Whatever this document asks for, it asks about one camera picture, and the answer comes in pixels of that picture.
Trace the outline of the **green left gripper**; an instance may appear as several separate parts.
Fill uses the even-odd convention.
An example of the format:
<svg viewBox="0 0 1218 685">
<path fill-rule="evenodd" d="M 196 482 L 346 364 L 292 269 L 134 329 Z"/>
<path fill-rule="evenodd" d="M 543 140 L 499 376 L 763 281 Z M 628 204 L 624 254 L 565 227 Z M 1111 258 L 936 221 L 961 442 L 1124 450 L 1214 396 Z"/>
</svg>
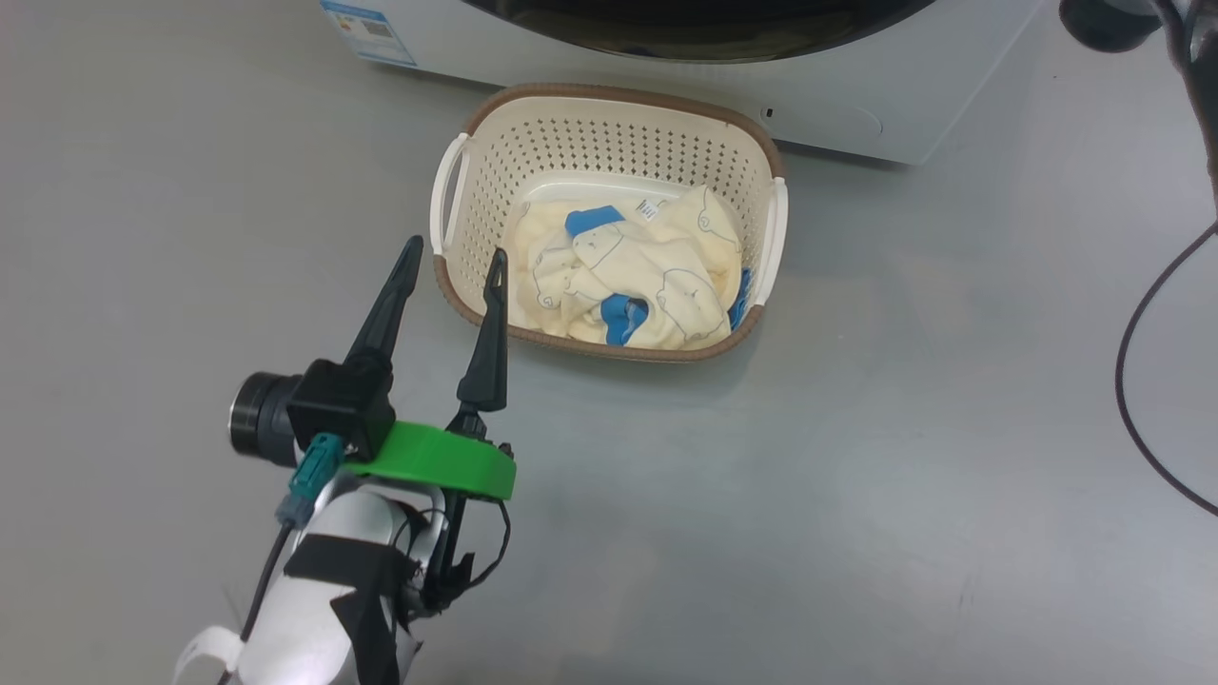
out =
<svg viewBox="0 0 1218 685">
<path fill-rule="evenodd" d="M 423 236 L 410 236 L 402 247 L 387 282 L 365 316 L 343 368 L 357 377 L 389 375 L 406 303 L 421 272 Z M 476 345 L 457 399 L 464 413 L 493 413 L 505 408 L 505 340 L 508 340 L 508 257 L 497 247 L 484 279 L 484 317 Z M 484 501 L 509 501 L 515 489 L 516 464 L 493 442 L 466 438 L 441 427 L 409 421 L 352 418 L 343 439 L 354 446 L 346 469 L 356 477 L 418 484 Z"/>
</svg>

